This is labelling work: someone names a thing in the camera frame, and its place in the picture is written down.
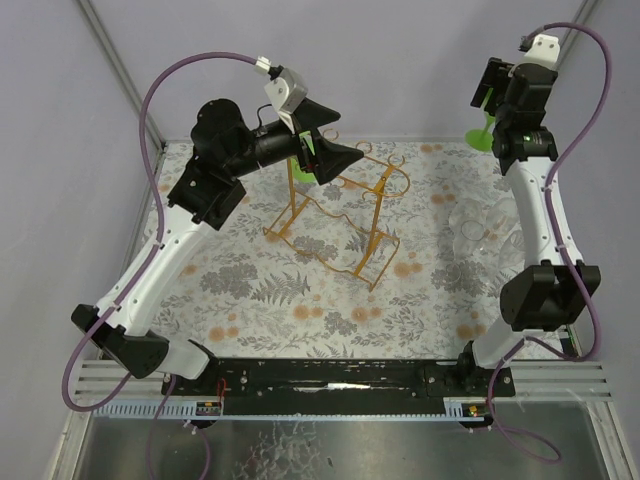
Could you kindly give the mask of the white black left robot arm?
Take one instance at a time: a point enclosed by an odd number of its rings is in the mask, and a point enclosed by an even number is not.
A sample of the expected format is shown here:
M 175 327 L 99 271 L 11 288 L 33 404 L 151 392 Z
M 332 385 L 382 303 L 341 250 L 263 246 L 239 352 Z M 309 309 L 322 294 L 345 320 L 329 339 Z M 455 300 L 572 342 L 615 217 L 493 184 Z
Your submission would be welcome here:
M 154 372 L 195 380 L 212 354 L 193 341 L 164 338 L 151 330 L 160 303 L 195 251 L 219 231 L 246 190 L 243 176 L 292 157 L 324 185 L 363 158 L 362 151 L 332 143 L 319 132 L 338 112 L 302 101 L 288 128 L 281 120 L 247 127 L 229 99 L 206 103 L 191 131 L 193 154 L 162 201 L 158 231 L 111 291 L 96 305 L 78 305 L 72 322 L 127 372 Z

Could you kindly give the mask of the green wine glass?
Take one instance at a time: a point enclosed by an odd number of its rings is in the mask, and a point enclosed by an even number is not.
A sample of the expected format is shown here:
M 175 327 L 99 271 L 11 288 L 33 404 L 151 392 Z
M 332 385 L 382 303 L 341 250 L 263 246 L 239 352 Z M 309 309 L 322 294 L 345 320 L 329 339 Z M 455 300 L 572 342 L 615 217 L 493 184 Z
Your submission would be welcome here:
M 495 118 L 486 111 L 486 106 L 492 93 L 493 89 L 490 88 L 481 104 L 481 109 L 484 114 L 484 126 L 480 129 L 471 129 L 466 132 L 464 136 L 464 140 L 469 147 L 484 153 L 492 150 L 493 143 L 490 129 L 495 122 Z
M 305 137 L 299 143 L 300 148 L 290 160 L 293 178 L 305 184 L 315 183 L 316 178 L 312 165 L 313 155 L 309 140 Z

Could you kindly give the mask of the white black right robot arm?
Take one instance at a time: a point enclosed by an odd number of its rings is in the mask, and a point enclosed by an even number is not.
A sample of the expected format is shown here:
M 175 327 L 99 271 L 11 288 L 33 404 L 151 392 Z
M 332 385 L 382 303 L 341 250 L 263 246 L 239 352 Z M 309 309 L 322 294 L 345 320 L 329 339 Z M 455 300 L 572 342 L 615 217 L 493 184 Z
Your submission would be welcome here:
M 487 392 L 499 361 L 528 337 L 573 324 L 601 282 L 571 239 L 552 171 L 558 152 L 542 121 L 556 78 L 546 66 L 492 57 L 471 101 L 495 119 L 492 151 L 515 197 L 525 261 L 501 289 L 499 320 L 458 357 L 451 379 L 467 394 Z

